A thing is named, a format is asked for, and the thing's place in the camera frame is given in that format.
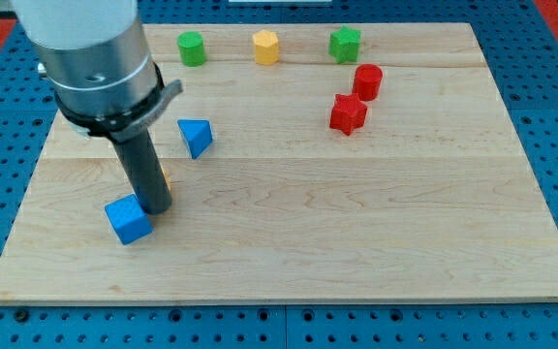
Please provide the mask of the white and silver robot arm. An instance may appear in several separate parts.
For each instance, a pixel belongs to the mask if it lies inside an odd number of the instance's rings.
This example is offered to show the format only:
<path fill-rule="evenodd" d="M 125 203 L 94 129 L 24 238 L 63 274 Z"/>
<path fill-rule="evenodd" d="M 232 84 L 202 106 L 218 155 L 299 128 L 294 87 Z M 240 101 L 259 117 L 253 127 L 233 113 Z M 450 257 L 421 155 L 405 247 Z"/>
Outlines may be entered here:
<path fill-rule="evenodd" d="M 164 83 L 136 0 L 12 0 L 66 119 L 109 140 L 142 209 L 159 214 L 171 191 L 148 128 L 182 92 Z"/>

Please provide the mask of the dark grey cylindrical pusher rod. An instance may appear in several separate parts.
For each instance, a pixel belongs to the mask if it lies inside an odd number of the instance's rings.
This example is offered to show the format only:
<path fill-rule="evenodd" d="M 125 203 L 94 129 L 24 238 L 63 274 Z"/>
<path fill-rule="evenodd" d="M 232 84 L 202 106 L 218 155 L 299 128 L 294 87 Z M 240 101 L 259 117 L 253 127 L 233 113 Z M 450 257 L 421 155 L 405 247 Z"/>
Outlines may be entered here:
<path fill-rule="evenodd" d="M 113 143 L 141 208 L 151 215 L 171 207 L 171 191 L 148 131 Z"/>

